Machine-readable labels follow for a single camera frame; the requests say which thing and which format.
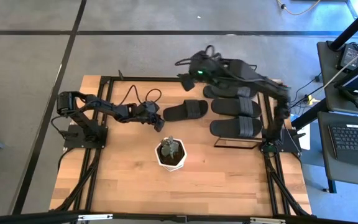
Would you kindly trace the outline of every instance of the black slide sandal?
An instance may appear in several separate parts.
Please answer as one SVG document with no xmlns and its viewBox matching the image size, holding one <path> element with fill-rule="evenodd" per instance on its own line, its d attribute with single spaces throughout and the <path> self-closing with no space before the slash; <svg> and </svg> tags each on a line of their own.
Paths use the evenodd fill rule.
<svg viewBox="0 0 358 224">
<path fill-rule="evenodd" d="M 262 113 L 260 106 L 249 98 L 215 99 L 211 103 L 214 113 L 229 116 L 248 116 L 257 118 Z"/>
<path fill-rule="evenodd" d="M 257 92 L 248 87 L 229 87 L 227 89 L 219 89 L 218 87 L 207 85 L 203 89 L 203 94 L 207 98 L 216 99 L 219 97 L 222 98 L 237 98 L 237 97 L 247 97 L 253 98 Z"/>
<path fill-rule="evenodd" d="M 163 111 L 165 121 L 183 121 L 202 118 L 208 111 L 205 100 L 185 100 L 181 105 L 172 106 Z"/>
<path fill-rule="evenodd" d="M 222 138 L 252 138 L 261 130 L 262 123 L 258 119 L 243 116 L 212 121 L 209 125 L 211 134 Z"/>
</svg>

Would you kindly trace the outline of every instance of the small succulent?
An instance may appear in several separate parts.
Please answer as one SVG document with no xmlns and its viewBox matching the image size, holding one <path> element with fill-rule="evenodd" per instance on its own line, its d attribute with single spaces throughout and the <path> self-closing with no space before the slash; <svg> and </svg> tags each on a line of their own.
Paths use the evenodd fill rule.
<svg viewBox="0 0 358 224">
<path fill-rule="evenodd" d="M 179 144 L 173 140 L 172 136 L 161 140 L 161 145 L 161 153 L 165 157 L 171 155 L 171 158 L 173 159 L 173 155 L 179 151 Z"/>
</svg>

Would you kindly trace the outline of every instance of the potted plant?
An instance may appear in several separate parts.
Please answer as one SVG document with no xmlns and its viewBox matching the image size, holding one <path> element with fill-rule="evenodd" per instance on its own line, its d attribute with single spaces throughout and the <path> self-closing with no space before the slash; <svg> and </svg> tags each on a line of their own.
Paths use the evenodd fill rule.
<svg viewBox="0 0 358 224">
<path fill-rule="evenodd" d="M 155 148 L 158 164 L 168 171 L 174 171 L 183 167 L 186 160 L 186 149 L 180 139 L 172 136 L 164 138 Z"/>
</svg>

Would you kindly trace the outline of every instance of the white pot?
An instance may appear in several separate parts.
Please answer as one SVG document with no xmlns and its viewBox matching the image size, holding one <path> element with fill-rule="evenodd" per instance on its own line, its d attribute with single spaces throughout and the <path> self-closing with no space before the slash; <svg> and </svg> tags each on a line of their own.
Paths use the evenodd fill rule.
<svg viewBox="0 0 358 224">
<path fill-rule="evenodd" d="M 157 156 L 157 161 L 158 161 L 158 164 L 164 168 L 166 168 L 166 170 L 168 170 L 169 172 L 172 172 L 174 170 L 177 170 L 179 168 L 182 168 L 183 165 L 185 165 L 185 160 L 186 160 L 186 157 L 187 157 L 187 152 L 186 152 L 186 149 L 185 149 L 185 145 L 184 143 L 180 140 L 180 139 L 173 139 L 173 140 L 176 140 L 178 142 L 180 142 L 182 148 L 183 148 L 183 151 L 185 153 L 185 155 L 182 157 L 181 161 L 179 161 L 179 163 L 176 165 L 176 166 L 171 166 L 171 165 L 165 165 L 163 163 L 161 163 L 160 161 L 160 157 L 158 156 L 158 147 L 161 146 L 161 143 L 157 145 L 157 147 L 154 149 L 154 152 L 155 152 L 155 155 Z"/>
</svg>

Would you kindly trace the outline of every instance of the table leg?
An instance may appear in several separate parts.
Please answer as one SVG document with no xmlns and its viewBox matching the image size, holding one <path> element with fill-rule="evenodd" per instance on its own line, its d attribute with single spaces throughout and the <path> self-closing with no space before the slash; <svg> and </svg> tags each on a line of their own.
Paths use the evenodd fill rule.
<svg viewBox="0 0 358 224">
<path fill-rule="evenodd" d="M 328 180 L 328 189 L 324 189 L 324 191 L 332 194 L 336 194 L 335 180 L 330 180 L 330 179 L 327 180 Z"/>
<path fill-rule="evenodd" d="M 328 112 L 327 109 L 327 103 L 326 99 L 324 98 L 320 102 L 318 102 L 316 105 L 314 105 L 312 108 L 310 108 L 306 113 L 301 115 L 296 120 L 292 121 L 291 124 L 296 129 L 301 129 L 305 127 L 307 124 L 311 123 L 315 119 L 317 119 L 317 113 L 318 112 Z"/>
</svg>

